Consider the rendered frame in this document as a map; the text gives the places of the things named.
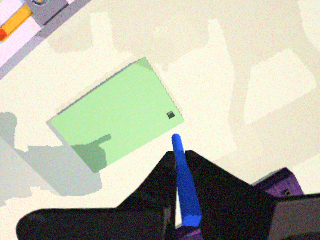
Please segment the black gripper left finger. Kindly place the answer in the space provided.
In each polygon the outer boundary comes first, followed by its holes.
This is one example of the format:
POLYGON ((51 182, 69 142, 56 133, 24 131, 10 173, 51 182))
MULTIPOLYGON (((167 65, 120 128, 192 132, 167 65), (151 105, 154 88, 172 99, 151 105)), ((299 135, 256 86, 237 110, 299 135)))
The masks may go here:
POLYGON ((177 161, 167 151, 117 207, 40 208, 15 227, 18 240, 175 240, 177 161))

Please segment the light green tray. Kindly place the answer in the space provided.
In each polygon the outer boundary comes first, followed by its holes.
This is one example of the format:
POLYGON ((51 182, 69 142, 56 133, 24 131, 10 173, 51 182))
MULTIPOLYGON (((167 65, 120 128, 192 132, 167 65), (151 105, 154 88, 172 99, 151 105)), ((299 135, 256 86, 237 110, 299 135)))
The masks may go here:
POLYGON ((50 122, 95 174, 185 121, 143 57, 50 122))

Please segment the aluminum slotted rail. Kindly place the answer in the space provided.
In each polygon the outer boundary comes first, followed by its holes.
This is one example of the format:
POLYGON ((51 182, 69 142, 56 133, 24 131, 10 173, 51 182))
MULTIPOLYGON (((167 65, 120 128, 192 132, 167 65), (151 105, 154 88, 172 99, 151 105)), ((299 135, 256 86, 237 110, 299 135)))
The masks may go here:
POLYGON ((33 15, 0 42, 0 80, 91 0, 3 0, 0 28, 25 4, 33 15))

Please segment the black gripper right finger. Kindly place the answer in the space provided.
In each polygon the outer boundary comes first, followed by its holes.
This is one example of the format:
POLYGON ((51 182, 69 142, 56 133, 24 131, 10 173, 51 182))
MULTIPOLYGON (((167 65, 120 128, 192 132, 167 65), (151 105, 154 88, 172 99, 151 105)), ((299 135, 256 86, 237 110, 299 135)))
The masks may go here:
POLYGON ((203 240, 285 240, 320 231, 320 192, 274 197, 196 153, 185 151, 203 240))

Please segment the blue long bar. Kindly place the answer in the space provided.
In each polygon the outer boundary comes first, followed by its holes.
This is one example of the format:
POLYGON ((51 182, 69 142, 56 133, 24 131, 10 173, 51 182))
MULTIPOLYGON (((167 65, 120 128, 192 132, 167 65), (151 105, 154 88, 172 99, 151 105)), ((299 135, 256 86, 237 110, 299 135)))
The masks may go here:
POLYGON ((181 223, 186 226, 198 227, 202 218, 202 212, 193 184, 193 176, 187 166, 181 137, 179 134, 173 134, 171 140, 177 161, 177 190, 181 223))

